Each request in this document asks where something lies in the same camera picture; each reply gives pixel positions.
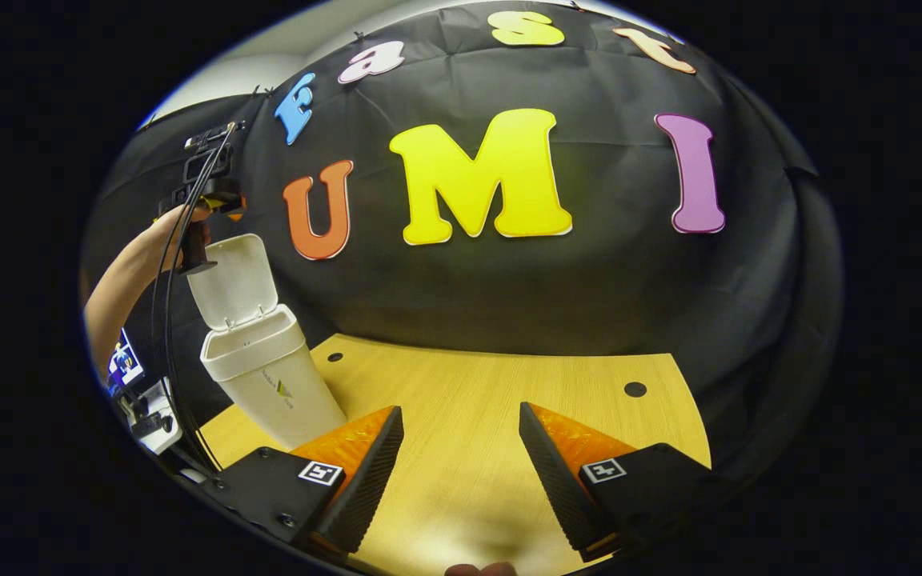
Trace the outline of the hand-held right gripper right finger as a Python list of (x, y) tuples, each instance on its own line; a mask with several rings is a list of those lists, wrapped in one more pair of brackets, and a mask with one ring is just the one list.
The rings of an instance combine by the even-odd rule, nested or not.
[(635, 448), (533, 402), (520, 405), (519, 436), (585, 562), (644, 550), (718, 500), (718, 475), (668, 442)]

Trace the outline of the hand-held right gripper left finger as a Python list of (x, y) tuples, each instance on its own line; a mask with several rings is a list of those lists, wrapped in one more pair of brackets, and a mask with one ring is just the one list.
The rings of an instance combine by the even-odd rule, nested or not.
[(354, 554), (405, 438), (387, 406), (289, 452), (259, 447), (217, 474), (217, 504), (297, 550)]

